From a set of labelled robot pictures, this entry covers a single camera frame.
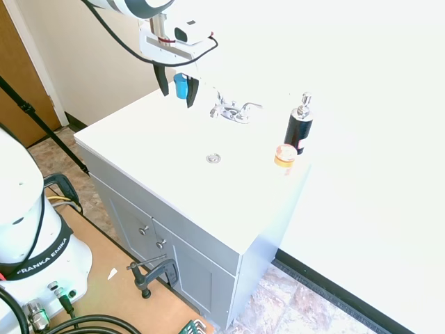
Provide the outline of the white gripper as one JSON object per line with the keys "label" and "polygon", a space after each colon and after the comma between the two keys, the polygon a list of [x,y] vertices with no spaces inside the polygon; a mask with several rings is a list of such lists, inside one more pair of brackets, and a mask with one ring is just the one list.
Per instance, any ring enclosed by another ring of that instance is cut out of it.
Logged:
{"label": "white gripper", "polygon": [[[191,38],[186,42],[178,39],[165,42],[160,41],[149,29],[139,28],[139,48],[141,55],[153,62],[173,67],[185,66],[194,63],[203,52],[203,37]],[[165,68],[160,65],[153,65],[153,68],[159,89],[163,96],[168,96],[169,83]],[[198,92],[199,81],[187,77],[187,86],[186,104],[191,108]]]}

